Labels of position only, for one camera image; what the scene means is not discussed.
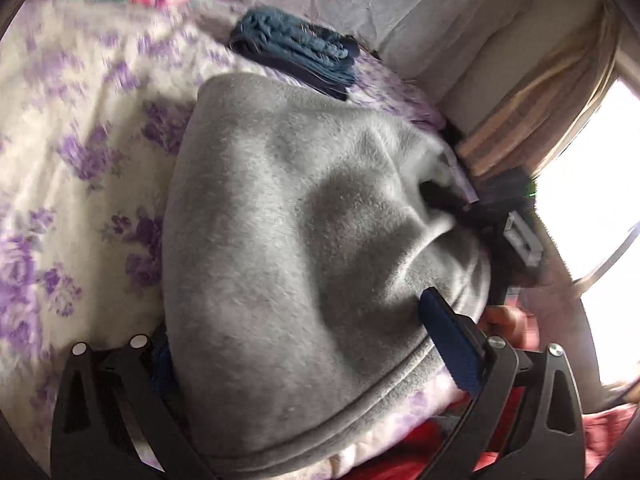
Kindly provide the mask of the person's right hand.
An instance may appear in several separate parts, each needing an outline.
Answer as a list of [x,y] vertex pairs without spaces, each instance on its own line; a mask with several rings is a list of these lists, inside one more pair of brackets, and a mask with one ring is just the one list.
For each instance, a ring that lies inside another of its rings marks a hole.
[[490,306],[485,309],[478,327],[487,336],[499,336],[513,348],[539,349],[539,328],[536,318],[518,306]]

